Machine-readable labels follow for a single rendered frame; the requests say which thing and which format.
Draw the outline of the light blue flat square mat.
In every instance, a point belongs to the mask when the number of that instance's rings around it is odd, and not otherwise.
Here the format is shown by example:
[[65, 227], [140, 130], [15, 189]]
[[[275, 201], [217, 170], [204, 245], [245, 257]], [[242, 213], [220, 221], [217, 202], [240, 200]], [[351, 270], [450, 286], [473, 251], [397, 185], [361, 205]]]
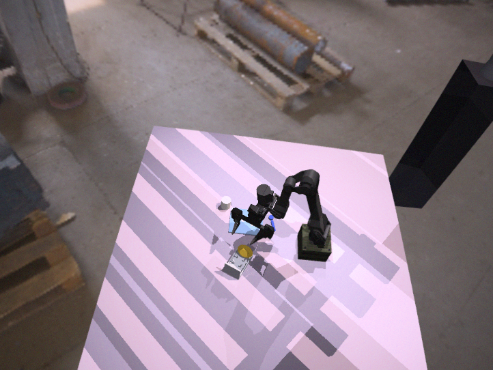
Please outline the light blue flat square mat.
[[[240, 209], [243, 211], [243, 215], [245, 215], [246, 217], [248, 217], [248, 213], [246, 209]], [[234, 220], [231, 218], [231, 215], [230, 215], [230, 222], [229, 222], [229, 233], [232, 233], [232, 230], [234, 228]], [[239, 227], [237, 228], [237, 230], [235, 231], [235, 233], [240, 233], [240, 234], [247, 234], [247, 235], [253, 235], [253, 236], [256, 236], [258, 233], [259, 233], [260, 229], [258, 229], [257, 227], [254, 227], [253, 225], [245, 222], [244, 220], [241, 220], [240, 221], [240, 225]]]

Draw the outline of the white cylinder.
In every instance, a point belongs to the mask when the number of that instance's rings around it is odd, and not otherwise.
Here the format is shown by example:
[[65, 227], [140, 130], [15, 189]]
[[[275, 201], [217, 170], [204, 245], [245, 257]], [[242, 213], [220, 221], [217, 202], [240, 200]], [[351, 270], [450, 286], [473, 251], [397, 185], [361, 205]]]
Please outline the white cylinder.
[[230, 209], [230, 205], [231, 205], [231, 198], [228, 196], [222, 197], [221, 208], [224, 210], [228, 210], [228, 209]]

